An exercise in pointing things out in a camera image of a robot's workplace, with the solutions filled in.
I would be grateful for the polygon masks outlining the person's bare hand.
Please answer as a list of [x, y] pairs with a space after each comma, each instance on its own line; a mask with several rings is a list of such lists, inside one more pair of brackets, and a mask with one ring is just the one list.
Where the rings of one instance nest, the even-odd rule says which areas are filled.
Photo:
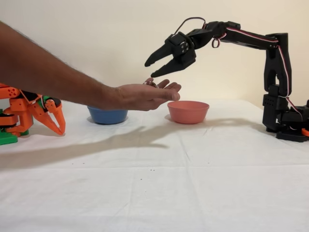
[[160, 105], [178, 101], [182, 86], [165, 79], [157, 87], [147, 84], [129, 84], [117, 87], [113, 96], [113, 107], [116, 109], [150, 111]]

